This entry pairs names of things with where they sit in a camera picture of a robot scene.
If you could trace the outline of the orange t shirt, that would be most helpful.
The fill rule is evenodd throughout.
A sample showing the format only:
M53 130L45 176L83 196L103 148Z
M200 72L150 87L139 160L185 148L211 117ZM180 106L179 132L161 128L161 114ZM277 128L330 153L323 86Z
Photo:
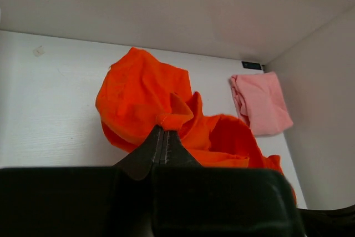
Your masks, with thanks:
M264 156L241 119L204 115L188 71L159 62L145 50L132 48L110 66L95 106L107 140L126 152L160 126L177 131L183 146L205 167L281 171L280 157Z

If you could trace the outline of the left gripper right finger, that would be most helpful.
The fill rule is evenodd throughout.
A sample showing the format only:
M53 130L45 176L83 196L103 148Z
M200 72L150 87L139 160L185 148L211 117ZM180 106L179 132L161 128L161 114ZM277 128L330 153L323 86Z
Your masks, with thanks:
M159 165L168 167L202 167L202 165L182 145L176 131L164 132Z

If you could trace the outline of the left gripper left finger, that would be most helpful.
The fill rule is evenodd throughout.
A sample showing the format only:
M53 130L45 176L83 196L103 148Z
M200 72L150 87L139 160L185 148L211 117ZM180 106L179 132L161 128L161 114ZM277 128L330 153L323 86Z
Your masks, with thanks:
M160 161L163 138L163 128L154 126L143 143L113 167L120 169L132 180L145 179L152 167Z

